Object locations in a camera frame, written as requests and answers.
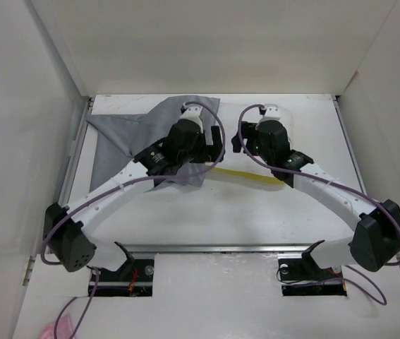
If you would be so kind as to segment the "white pillow yellow edge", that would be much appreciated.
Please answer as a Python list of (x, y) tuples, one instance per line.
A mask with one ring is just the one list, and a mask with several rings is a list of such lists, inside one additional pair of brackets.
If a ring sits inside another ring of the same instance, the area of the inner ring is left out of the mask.
[[(218, 116), (226, 132), (226, 152), (223, 161), (206, 174), (207, 178), (252, 185), (263, 189), (280, 190), (284, 187), (284, 183), (273, 177), (268, 169), (253, 162), (247, 155), (234, 153), (232, 150), (231, 139), (237, 133), (239, 115), (249, 105), (252, 104), (220, 102)], [(293, 115), (287, 108), (277, 106), (281, 112), (279, 122), (286, 128), (289, 143), (293, 145)], [(259, 109), (253, 108), (245, 113), (243, 121), (258, 123), (260, 118)]]

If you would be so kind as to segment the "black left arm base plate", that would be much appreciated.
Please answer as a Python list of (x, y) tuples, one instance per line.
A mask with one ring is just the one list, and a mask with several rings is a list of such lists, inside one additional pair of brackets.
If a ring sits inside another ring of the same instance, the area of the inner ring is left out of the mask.
[(99, 270), (96, 290), (96, 275), (90, 274), (88, 295), (95, 297), (151, 297), (154, 279), (154, 254), (132, 253), (117, 243), (126, 256), (126, 262), (117, 271)]

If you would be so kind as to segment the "pink bubble wrap piece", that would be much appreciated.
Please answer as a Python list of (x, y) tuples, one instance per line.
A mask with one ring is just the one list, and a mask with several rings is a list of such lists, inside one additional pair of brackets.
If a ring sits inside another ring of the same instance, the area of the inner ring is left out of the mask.
[(69, 339), (73, 335), (73, 323), (70, 314), (63, 315), (58, 323), (49, 324), (39, 336), (39, 339)]

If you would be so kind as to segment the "grey pillowcase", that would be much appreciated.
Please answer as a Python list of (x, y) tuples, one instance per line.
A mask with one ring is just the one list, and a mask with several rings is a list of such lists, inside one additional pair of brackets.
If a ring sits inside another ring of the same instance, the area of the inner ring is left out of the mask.
[(181, 117), (181, 106), (190, 101), (207, 105), (215, 113), (219, 110), (219, 98), (181, 95), (168, 97), (144, 114), (90, 116), (88, 124), (97, 130), (90, 190), (118, 174), (137, 153), (167, 136)]

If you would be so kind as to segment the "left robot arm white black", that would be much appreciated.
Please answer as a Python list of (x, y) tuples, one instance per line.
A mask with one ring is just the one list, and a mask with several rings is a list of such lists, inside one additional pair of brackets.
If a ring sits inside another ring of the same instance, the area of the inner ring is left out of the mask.
[(45, 212), (43, 247), (56, 255), (56, 264), (68, 272), (84, 267), (106, 269), (113, 278), (124, 280), (134, 259), (118, 241), (95, 238), (95, 230), (112, 214), (134, 198), (163, 182), (189, 178), (178, 171), (188, 163), (215, 166), (224, 156), (222, 124), (211, 127), (212, 143), (207, 144), (199, 120), (179, 119), (169, 134), (141, 150), (123, 169), (84, 198)]

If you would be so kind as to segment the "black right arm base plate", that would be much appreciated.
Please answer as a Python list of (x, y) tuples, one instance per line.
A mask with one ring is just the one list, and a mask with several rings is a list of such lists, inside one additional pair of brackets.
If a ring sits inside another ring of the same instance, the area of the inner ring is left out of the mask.
[(301, 253), (278, 255), (276, 276), (284, 297), (347, 296), (341, 267), (320, 268), (311, 257), (313, 249), (322, 242)]

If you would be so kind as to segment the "aluminium left rail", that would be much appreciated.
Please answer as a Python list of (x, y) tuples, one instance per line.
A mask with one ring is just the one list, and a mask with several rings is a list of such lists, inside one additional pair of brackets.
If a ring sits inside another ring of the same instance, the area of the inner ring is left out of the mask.
[(80, 152), (82, 150), (85, 134), (87, 132), (86, 119), (91, 114), (94, 101), (95, 99), (93, 97), (86, 98), (84, 107), (80, 111), (80, 114), (72, 121), (71, 127), (73, 130), (68, 136), (66, 154), (63, 157), (62, 166), (59, 171), (53, 201), (44, 209), (42, 242), (38, 246), (37, 251), (39, 256), (44, 256), (47, 252), (51, 253), (51, 249), (48, 248), (46, 238), (53, 228), (53, 220), (47, 217), (47, 212), (51, 212), (53, 206), (55, 205), (62, 207), (64, 204), (66, 204), (71, 195), (75, 171), (78, 167)]

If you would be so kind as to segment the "aluminium front rail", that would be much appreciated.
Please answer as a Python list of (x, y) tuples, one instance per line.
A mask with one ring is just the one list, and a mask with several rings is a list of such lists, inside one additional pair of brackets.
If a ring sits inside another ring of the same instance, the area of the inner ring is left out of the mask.
[(289, 253), (305, 251), (310, 244), (268, 244), (268, 245), (125, 245), (133, 253), (153, 254), (229, 254), (229, 253)]

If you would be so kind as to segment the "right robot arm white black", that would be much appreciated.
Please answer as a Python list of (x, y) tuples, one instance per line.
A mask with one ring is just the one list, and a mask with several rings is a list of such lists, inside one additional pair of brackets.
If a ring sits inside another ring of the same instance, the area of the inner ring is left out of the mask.
[(400, 252), (400, 207), (380, 203), (329, 176), (314, 160), (291, 148), (277, 120), (241, 121), (231, 140), (235, 153), (244, 152), (286, 185), (315, 199), (352, 230), (351, 237), (321, 239), (302, 253), (301, 270), (317, 278), (326, 268), (359, 265), (377, 272)]

